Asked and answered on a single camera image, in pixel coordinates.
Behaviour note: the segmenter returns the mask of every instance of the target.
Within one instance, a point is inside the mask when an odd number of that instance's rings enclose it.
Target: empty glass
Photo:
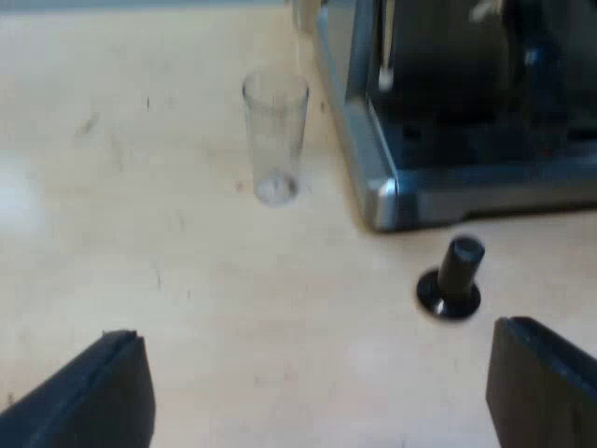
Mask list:
[[[309,86],[298,75],[263,69],[243,83],[253,189],[267,205],[286,203],[299,188],[299,156]]]

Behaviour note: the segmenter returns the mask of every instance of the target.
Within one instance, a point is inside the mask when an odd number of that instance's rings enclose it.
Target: round black base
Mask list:
[[[417,285],[417,296],[421,305],[432,315],[441,319],[466,319],[477,311],[481,295],[477,285],[473,285],[470,297],[462,301],[445,301],[437,284],[437,269],[425,273]]]

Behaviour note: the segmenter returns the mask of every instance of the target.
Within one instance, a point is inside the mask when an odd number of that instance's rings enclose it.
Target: black peg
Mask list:
[[[417,296],[421,305],[446,319],[464,319],[475,313],[481,303],[475,273],[484,255],[485,248],[477,238],[453,239],[441,267],[425,273],[419,280]]]

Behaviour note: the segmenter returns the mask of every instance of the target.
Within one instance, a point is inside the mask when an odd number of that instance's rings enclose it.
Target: coffee machine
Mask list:
[[[597,203],[597,0],[328,0],[315,39],[372,229]]]

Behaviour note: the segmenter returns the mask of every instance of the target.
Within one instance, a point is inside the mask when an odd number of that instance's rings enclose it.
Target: light wood surface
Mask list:
[[[288,7],[0,18],[0,409],[105,329],[146,337],[154,447],[497,447],[493,322],[597,354],[597,214],[364,229],[311,42]],[[301,191],[251,191],[240,86],[312,97]],[[456,233],[487,255],[461,325],[413,290]]]

